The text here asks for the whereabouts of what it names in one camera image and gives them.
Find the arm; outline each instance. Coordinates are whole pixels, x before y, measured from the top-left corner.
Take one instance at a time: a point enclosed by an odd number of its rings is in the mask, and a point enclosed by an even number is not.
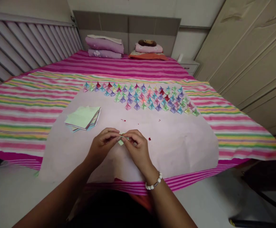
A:
[[[128,149],[134,163],[145,177],[147,184],[155,184],[159,177],[159,172],[151,162],[147,139],[138,130],[130,130],[123,134],[123,136],[130,138],[129,140],[125,138],[121,140]],[[150,190],[150,194],[155,204],[157,216],[163,227],[197,228],[194,221],[163,179],[153,190]]]
[[[85,160],[48,196],[24,216],[14,228],[56,227],[66,221],[91,173],[120,140],[120,131],[105,128],[93,139]]]

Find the headboard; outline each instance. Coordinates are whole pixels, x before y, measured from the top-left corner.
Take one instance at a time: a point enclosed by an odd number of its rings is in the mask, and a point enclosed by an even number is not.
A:
[[[104,35],[122,39],[125,54],[131,53],[139,40],[155,40],[166,56],[171,56],[180,18],[133,16],[125,14],[73,11],[84,49],[87,35]]]

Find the floor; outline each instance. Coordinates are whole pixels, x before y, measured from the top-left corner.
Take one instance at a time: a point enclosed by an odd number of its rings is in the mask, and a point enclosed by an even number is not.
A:
[[[59,183],[43,183],[36,171],[8,165],[0,168],[0,228],[12,227]],[[276,222],[276,209],[264,202],[228,170],[188,186],[175,195],[198,227],[231,228],[228,218]],[[276,200],[276,193],[267,194]]]

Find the bracelet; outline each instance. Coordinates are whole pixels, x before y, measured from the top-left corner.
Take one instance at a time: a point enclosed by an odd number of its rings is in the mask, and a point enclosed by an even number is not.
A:
[[[145,188],[147,190],[152,190],[154,189],[160,182],[161,182],[161,179],[162,179],[162,173],[159,171],[159,178],[157,179],[157,182],[151,186],[148,186],[147,183],[145,182]]]

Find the large paper sheet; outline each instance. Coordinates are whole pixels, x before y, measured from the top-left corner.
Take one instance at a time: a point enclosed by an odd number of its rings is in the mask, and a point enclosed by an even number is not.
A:
[[[168,85],[156,86],[166,88]],[[126,102],[115,103],[114,99],[115,97],[104,96],[101,91],[82,90],[76,95],[60,114],[47,138],[39,173],[41,180],[64,180],[85,159],[93,138],[106,127],[116,128],[121,133],[138,129],[145,138],[150,138],[148,146],[151,160],[165,178],[217,166],[218,140],[202,115],[180,115],[149,108],[137,111],[133,108],[135,103],[130,104],[130,110],[126,110]],[[72,132],[64,124],[67,115],[79,106],[101,107],[100,119],[91,131]],[[113,182],[114,178],[123,181],[144,180],[125,145],[120,146],[118,143],[92,173],[88,182]]]

